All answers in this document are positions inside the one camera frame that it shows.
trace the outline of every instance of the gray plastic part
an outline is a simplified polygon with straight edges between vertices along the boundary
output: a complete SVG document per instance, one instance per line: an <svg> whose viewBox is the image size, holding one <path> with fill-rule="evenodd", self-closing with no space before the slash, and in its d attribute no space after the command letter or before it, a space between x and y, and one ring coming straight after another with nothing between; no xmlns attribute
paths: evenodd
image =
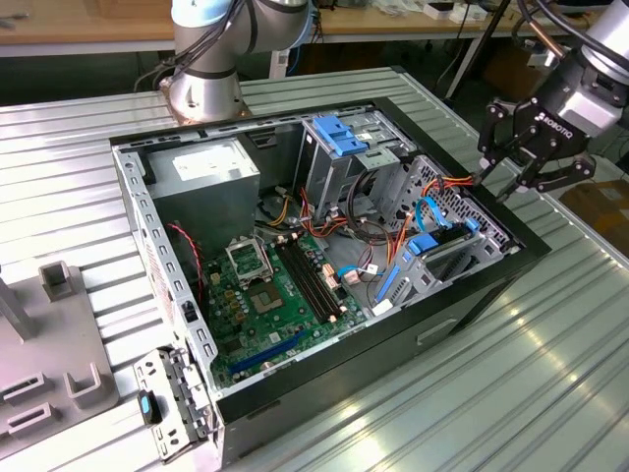
<svg viewBox="0 0 629 472"><path fill-rule="evenodd" d="M19 415L9 418L9 436L19 440L27 439L33 433L51 426L57 421L55 409L50 403L42 403Z"/></svg>
<svg viewBox="0 0 629 472"><path fill-rule="evenodd" d="M0 316L0 459L119 399L77 267L45 265L37 277L4 287L3 300L13 296L35 329L24 339L15 320Z"/></svg>
<svg viewBox="0 0 629 472"><path fill-rule="evenodd" d="M4 386L0 393L4 401L13 406L18 406L20 403L41 395L51 387L52 384L46 376L42 372L38 372L34 376L26 377Z"/></svg>
<svg viewBox="0 0 629 472"><path fill-rule="evenodd" d="M68 266L63 261L42 265L39 268L39 280L51 302L62 300L76 293Z"/></svg>
<svg viewBox="0 0 629 472"><path fill-rule="evenodd" d="M31 339L35 334L35 327L16 298L15 293L0 278L0 317L6 319L9 326L22 341Z"/></svg>
<svg viewBox="0 0 629 472"><path fill-rule="evenodd" d="M103 397L107 397L107 388L100 381L98 368L92 362L89 364L89 369L91 370L91 379L81 383L75 381L68 373L63 375L68 397L82 410L100 401Z"/></svg>

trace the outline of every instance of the wooden shelf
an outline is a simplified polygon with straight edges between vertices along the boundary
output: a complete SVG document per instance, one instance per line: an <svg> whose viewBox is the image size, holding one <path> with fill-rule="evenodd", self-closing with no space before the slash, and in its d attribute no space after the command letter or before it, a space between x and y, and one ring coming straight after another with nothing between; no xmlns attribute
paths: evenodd
<svg viewBox="0 0 629 472"><path fill-rule="evenodd" d="M0 16L28 12L30 17L15 21L14 30L0 29L0 44L83 43L115 41L172 40L170 18L107 19L100 16L95 0L2 0ZM391 17L376 8L322 10L324 34L452 33L459 25L433 20L420 14ZM509 31L519 15L510 10L497 31ZM463 32L480 34L489 22L469 24ZM587 22L574 22L586 28Z"/></svg>

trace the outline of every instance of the wire bundle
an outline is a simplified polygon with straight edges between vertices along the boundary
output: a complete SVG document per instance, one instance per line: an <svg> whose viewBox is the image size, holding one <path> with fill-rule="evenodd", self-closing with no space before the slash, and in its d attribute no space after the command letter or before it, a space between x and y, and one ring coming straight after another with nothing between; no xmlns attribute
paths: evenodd
<svg viewBox="0 0 629 472"><path fill-rule="evenodd" d="M198 251L198 248L197 248L197 244L195 243L193 238L191 238L190 235L186 231L184 231L182 228L180 228L176 224L168 223L166 226L168 226L169 228L174 229L179 234L181 234L184 238L186 238L186 241L188 241L188 244L190 244L190 248L193 250L193 255L195 256L195 264L197 265L197 278L199 279L199 296L198 296L198 299L199 299L199 303L200 303L201 294L203 293L203 282L201 281L200 257L199 257L199 251Z"/></svg>
<svg viewBox="0 0 629 472"><path fill-rule="evenodd" d="M400 248L402 247L402 244L404 244L404 240L406 239L406 231L409 226L409 223L411 222L411 219L413 219L413 215L411 213L408 213L406 215L406 218L404 219L402 228L398 232L397 238L395 239L395 244L393 246L394 250L392 251L392 254L391 254L391 260L388 261L389 263L393 260L397 252L400 250Z"/></svg>
<svg viewBox="0 0 629 472"><path fill-rule="evenodd" d="M302 209L299 213L299 216L302 220L302 226L304 226L304 228L316 238L325 238L341 226L345 226L347 224L347 218L336 217L325 221L325 224L321 228L313 227L311 210L308 203L308 196L306 195L306 191L304 189L301 189L300 195L302 196Z"/></svg>
<svg viewBox="0 0 629 472"><path fill-rule="evenodd" d="M443 181L443 188L441 188L440 181ZM440 177L434 178L422 190L422 197L425 197L429 194L429 190L434 188L435 190L441 191L445 189L450 189L452 187L472 187L474 185L474 177L471 175L465 177L463 179L458 179L454 177Z"/></svg>
<svg viewBox="0 0 629 472"><path fill-rule="evenodd" d="M284 207L282 208L282 212L279 214L277 218L275 218L273 221L268 223L268 225L276 227L282 224L282 222L284 221L284 218L286 218L286 213L288 213L288 197L284 197Z"/></svg>

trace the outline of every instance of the yellow wire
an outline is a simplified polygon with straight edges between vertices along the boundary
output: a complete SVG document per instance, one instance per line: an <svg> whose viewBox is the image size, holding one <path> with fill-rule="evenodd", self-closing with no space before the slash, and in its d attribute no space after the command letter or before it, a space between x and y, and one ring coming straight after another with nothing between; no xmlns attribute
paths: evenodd
<svg viewBox="0 0 629 472"><path fill-rule="evenodd" d="M463 179L455 179L454 177L443 177L443 180L445 180L446 182L467 182L471 178L472 178L472 176L465 177Z"/></svg>
<svg viewBox="0 0 629 472"><path fill-rule="evenodd" d="M268 225L277 226L278 224L280 224L282 221L284 221L284 218L286 217L287 212L288 212L288 199L284 198L284 208L282 209L281 214L277 218L275 218L273 221L268 223Z"/></svg>

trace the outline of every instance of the aluminum slotted table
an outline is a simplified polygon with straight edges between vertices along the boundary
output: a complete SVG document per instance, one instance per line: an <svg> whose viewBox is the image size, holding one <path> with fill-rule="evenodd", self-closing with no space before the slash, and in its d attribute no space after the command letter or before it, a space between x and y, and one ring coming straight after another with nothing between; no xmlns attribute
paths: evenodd
<svg viewBox="0 0 629 472"><path fill-rule="evenodd" d="M476 132L391 69L243 83L254 113L388 96L470 170ZM122 401L0 470L160 469L131 365L167 344L107 138L176 126L156 92L0 108L7 283L79 266ZM510 177L502 166L492 191ZM474 325L228 470L609 470L629 467L629 263L550 196L508 205L554 250Z"/></svg>

